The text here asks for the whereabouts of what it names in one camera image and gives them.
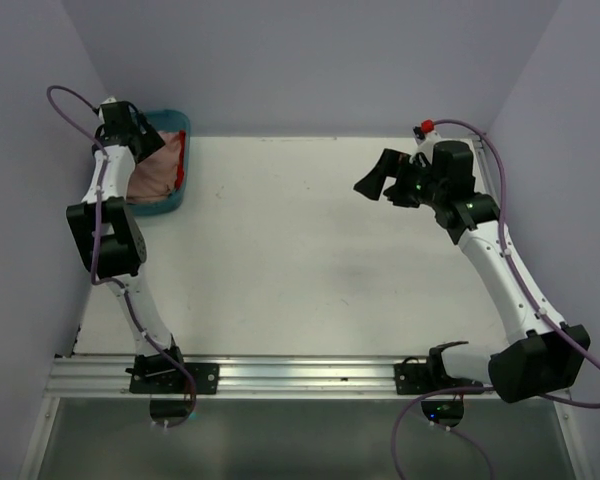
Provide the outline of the pink t shirt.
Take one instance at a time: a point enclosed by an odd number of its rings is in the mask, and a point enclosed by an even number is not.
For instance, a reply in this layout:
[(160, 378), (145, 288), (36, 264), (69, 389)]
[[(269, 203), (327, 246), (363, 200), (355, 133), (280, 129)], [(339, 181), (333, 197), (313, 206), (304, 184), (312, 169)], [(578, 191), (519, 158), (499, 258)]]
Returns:
[(128, 184), (128, 202), (158, 203), (176, 192), (174, 183), (179, 156), (178, 132), (159, 132), (165, 145), (136, 166)]

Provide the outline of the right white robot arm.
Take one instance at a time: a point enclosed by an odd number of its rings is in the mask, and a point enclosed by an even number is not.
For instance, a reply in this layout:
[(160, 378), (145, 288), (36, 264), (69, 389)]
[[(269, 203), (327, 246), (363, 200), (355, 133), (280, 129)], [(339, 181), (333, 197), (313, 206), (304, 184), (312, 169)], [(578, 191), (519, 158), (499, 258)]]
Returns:
[(441, 393), (454, 386), (490, 385), (507, 403), (567, 389), (584, 361), (576, 349), (589, 348), (589, 334), (562, 318), (553, 330), (525, 298), (505, 260), (514, 247), (498, 236), (499, 208), (490, 195), (476, 191), (473, 168), (466, 143), (423, 142), (413, 155), (384, 150), (354, 186), (370, 200), (386, 197), (398, 207), (430, 207), (477, 271), (503, 323), (507, 345), (500, 352), (464, 340), (431, 348), (427, 384)]

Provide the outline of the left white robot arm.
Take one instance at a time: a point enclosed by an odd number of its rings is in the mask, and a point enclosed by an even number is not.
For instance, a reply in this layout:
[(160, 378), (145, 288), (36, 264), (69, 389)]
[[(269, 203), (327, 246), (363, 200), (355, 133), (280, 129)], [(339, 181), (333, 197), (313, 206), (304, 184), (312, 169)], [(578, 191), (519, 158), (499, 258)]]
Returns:
[(95, 171), (87, 193), (66, 209), (66, 218), (92, 284), (109, 287), (132, 332), (135, 357), (129, 370), (130, 390), (184, 391), (191, 378), (149, 291), (143, 273), (147, 247), (127, 203), (132, 173), (164, 141), (127, 101), (108, 99), (96, 113), (102, 124), (94, 138)]

